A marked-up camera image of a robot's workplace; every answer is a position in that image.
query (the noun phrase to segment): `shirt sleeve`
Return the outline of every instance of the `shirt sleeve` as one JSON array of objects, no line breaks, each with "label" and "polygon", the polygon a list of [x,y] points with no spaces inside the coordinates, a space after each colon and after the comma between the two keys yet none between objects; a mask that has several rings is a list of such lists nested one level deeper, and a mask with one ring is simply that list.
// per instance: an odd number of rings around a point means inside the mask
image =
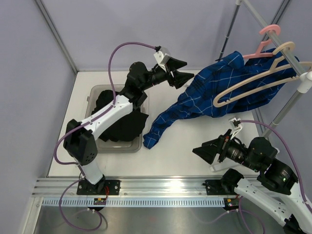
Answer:
[{"label": "shirt sleeve", "polygon": [[166,111],[161,113],[153,122],[149,133],[143,136],[143,145],[151,149],[161,138],[166,128],[170,127],[177,119],[190,119],[202,116],[203,114],[192,113],[189,107],[179,102],[173,104]]}]

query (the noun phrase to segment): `plaid fabric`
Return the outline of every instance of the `plaid fabric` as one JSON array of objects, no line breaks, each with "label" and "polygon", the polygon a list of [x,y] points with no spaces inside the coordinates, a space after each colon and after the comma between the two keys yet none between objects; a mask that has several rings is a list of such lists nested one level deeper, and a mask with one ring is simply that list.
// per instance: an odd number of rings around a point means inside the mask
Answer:
[{"label": "plaid fabric", "polygon": [[[221,117],[227,113],[249,111],[269,103],[283,84],[249,95],[223,107],[216,108],[213,106],[213,100],[217,94],[247,78],[269,70],[273,61],[280,56],[282,56],[281,53],[271,58],[254,58],[248,60],[244,65],[243,56],[235,51],[221,61],[204,68],[195,76],[185,92],[178,97],[177,102],[156,118],[149,133],[144,135],[144,146],[151,149],[157,144],[166,128],[170,127],[177,119],[190,119],[203,115]],[[283,60],[278,66],[285,64],[288,63]],[[296,73],[292,68],[276,72],[230,92],[219,102],[295,75]]]}]

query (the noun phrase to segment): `white pole connector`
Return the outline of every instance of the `white pole connector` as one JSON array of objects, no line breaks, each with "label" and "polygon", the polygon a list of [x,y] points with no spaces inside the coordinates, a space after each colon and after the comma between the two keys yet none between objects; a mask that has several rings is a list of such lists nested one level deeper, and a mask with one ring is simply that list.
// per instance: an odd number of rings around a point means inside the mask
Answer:
[{"label": "white pole connector", "polygon": [[312,87],[312,72],[305,72],[299,78],[301,80],[301,84],[297,88],[297,91],[305,94]]}]

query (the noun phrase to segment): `reflective floor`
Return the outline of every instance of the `reflective floor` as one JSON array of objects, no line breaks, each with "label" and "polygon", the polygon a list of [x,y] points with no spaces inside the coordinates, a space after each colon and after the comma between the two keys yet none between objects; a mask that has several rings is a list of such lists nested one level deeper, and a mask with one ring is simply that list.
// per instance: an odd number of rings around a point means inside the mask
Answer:
[{"label": "reflective floor", "polygon": [[[253,211],[265,223],[267,234],[283,234],[283,229],[265,212],[243,201],[243,208]],[[76,207],[63,208],[65,215],[75,225],[93,228],[98,225],[99,217],[91,212],[83,212]],[[104,208],[105,216],[100,229],[94,234],[248,234],[238,213],[223,216],[214,224],[212,221],[225,211],[222,208]],[[258,221],[249,214],[244,215],[251,230],[261,234]],[[81,234],[64,223],[58,207],[42,207],[35,234]]]}]

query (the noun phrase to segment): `gray plastic tray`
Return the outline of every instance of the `gray plastic tray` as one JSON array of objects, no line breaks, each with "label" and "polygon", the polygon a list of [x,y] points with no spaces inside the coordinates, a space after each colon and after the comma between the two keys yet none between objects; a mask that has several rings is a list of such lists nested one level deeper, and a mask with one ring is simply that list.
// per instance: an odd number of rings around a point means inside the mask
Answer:
[{"label": "gray plastic tray", "polygon": [[[117,92],[121,91],[124,87],[123,85],[114,85]],[[85,117],[89,117],[92,111],[96,107],[96,101],[100,93],[104,90],[111,90],[111,85],[96,85],[91,89],[90,96],[88,97],[88,106]],[[141,112],[145,113],[144,104],[141,106]],[[113,142],[108,140],[107,142],[97,139],[97,151],[99,153],[135,153],[142,146],[142,134],[139,137],[136,137],[133,141],[125,142],[118,141]]]}]

